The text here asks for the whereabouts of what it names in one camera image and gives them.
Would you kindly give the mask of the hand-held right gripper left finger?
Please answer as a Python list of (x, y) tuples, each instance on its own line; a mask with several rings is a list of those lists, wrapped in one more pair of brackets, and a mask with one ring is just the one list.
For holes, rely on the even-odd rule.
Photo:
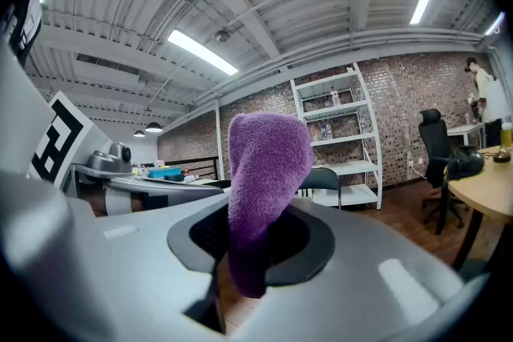
[(223, 207), (226, 194), (154, 211), (97, 218), (70, 201), (77, 266), (85, 277), (71, 312), (79, 342), (228, 342), (214, 276), (183, 260), (196, 245), (185, 224)]

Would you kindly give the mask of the yellow bottle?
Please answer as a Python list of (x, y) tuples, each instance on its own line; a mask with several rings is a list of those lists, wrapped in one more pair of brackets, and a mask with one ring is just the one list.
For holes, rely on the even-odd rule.
[(513, 123), (503, 122), (500, 132), (500, 146), (505, 151), (513, 149)]

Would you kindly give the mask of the purple cloth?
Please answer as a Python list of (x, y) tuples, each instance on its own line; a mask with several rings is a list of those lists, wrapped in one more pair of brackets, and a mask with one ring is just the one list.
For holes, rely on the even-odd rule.
[(238, 292), (259, 299), (271, 267), (269, 229), (313, 167), (308, 127), (272, 112), (236, 115), (228, 129), (228, 268)]

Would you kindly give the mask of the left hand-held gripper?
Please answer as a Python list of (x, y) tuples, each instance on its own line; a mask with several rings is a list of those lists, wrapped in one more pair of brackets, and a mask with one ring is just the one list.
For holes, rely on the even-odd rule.
[(113, 195), (75, 168), (107, 158), (111, 140), (63, 93), (46, 101), (23, 70), (41, 25), (40, 0), (12, 0), (0, 19), (0, 195), (21, 194), (29, 179), (69, 196)]

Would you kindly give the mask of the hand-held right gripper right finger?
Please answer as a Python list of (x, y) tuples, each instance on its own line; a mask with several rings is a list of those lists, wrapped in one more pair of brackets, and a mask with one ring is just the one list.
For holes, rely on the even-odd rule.
[(375, 219), (306, 199), (294, 209), (335, 237), (327, 264), (309, 281), (270, 287), (236, 331), (236, 342), (457, 342), (489, 279), (469, 282)]

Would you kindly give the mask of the black folding chair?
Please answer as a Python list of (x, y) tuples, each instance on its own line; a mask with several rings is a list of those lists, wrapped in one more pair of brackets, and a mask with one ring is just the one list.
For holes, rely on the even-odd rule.
[(319, 205), (341, 208), (339, 178), (337, 173), (329, 168), (313, 168), (299, 186), (297, 193)]

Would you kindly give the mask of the round wooden table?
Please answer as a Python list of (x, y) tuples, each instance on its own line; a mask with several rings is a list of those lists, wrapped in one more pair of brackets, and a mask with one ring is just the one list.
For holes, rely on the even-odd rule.
[(501, 223), (503, 230), (484, 269), (490, 271), (503, 253), (513, 247), (513, 159), (497, 162), (499, 146), (477, 152), (484, 158), (479, 174), (460, 180), (448, 180), (446, 170), (444, 175), (449, 193), (472, 209), (467, 232), (452, 263), (456, 271), (464, 267), (485, 216)]

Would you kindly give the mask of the black office chair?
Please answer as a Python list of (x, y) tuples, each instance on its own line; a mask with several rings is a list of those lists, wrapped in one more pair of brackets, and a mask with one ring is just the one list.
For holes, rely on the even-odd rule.
[(434, 205), (434, 209), (424, 219), (424, 224), (429, 223), (435, 215), (438, 215), (435, 233), (441, 235), (449, 211), (457, 219), (457, 228), (464, 227), (463, 218), (457, 208), (457, 205), (463, 202), (451, 195), (445, 186), (444, 170), (451, 153), (446, 123), (438, 109), (421, 111), (421, 116), (422, 121), (418, 125), (418, 131), (428, 156), (424, 177), (432, 187), (430, 196), (422, 200), (422, 209), (425, 209), (427, 205)]

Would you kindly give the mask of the small white desk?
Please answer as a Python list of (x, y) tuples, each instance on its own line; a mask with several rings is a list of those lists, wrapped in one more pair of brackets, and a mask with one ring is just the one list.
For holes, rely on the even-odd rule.
[(483, 149), (486, 146), (483, 123), (465, 124), (447, 130), (447, 135), (449, 137), (461, 136), (463, 138), (463, 143), (467, 146), (470, 144), (469, 137), (473, 133), (478, 134), (479, 149)]

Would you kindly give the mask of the white post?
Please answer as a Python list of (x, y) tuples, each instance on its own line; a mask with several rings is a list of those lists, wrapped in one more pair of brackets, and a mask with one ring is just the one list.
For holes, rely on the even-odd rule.
[(217, 155), (219, 161), (219, 177), (221, 180), (224, 179), (224, 161), (223, 161), (223, 150), (222, 150), (222, 138), (221, 138), (221, 127), (220, 127), (220, 105), (219, 100), (214, 101), (214, 112), (216, 120), (216, 145)]

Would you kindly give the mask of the black backpack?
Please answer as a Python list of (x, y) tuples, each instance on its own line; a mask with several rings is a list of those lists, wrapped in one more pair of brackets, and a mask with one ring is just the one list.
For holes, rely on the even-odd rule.
[(453, 150), (448, 157), (446, 165), (446, 178), (460, 180), (475, 176), (484, 167), (484, 158), (475, 150), (474, 146), (461, 146)]

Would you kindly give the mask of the black railing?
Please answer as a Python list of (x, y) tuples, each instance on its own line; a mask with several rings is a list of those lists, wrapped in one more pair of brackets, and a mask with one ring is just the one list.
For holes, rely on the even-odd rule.
[(220, 176), (220, 160), (217, 155), (195, 159), (165, 161), (164, 164), (170, 167), (179, 167), (182, 171), (198, 175), (201, 178), (213, 178), (217, 180)]

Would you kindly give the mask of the white metal shelf unit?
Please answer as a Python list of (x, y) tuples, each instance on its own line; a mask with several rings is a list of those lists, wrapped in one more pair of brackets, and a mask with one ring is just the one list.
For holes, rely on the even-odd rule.
[[(308, 127), (315, 168), (337, 173), (341, 207), (382, 207), (383, 168), (374, 105), (357, 63), (312, 81), (290, 81), (297, 117)], [(334, 106), (331, 87), (341, 101)], [(333, 139), (321, 139), (330, 123)]]

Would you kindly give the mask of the blue box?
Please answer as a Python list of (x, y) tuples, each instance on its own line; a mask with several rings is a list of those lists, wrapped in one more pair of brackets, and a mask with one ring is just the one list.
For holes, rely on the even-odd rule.
[(147, 177), (152, 179), (160, 179), (168, 175), (179, 175), (180, 173), (181, 169), (179, 167), (158, 167), (149, 169), (147, 172)]

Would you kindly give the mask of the large white desk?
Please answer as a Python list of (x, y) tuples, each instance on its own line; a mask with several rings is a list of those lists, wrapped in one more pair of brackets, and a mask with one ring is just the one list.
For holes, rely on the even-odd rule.
[(97, 216), (174, 207), (224, 193), (221, 188), (209, 185), (99, 171), (78, 164), (71, 166), (63, 191), (71, 198), (86, 200)]

